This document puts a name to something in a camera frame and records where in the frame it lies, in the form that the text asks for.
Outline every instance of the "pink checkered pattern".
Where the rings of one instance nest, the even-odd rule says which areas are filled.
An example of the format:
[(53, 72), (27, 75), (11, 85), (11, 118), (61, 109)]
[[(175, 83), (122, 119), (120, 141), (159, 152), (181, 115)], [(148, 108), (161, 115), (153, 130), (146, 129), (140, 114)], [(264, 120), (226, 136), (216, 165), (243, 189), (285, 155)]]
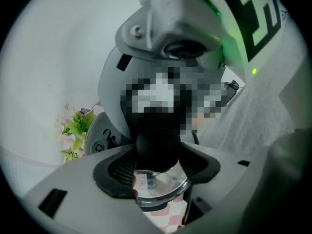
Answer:
[(168, 203), (167, 207), (157, 212), (148, 212), (145, 215), (164, 233), (172, 233), (181, 225), (186, 210), (183, 195)]

